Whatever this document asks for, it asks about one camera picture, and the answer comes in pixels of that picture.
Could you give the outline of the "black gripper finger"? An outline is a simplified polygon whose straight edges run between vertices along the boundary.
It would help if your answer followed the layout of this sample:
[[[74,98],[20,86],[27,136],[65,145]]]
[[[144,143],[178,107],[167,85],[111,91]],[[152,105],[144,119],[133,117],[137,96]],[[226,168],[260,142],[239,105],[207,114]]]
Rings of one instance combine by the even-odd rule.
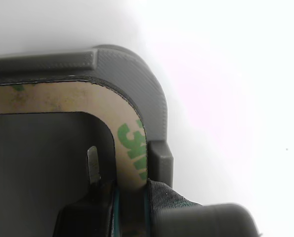
[[[250,213],[226,203],[201,205],[162,182],[147,181],[149,235],[152,237],[258,237]]]
[[[87,194],[62,208],[54,228],[56,237],[120,237],[120,192],[115,180],[103,182],[97,148],[87,151]]]

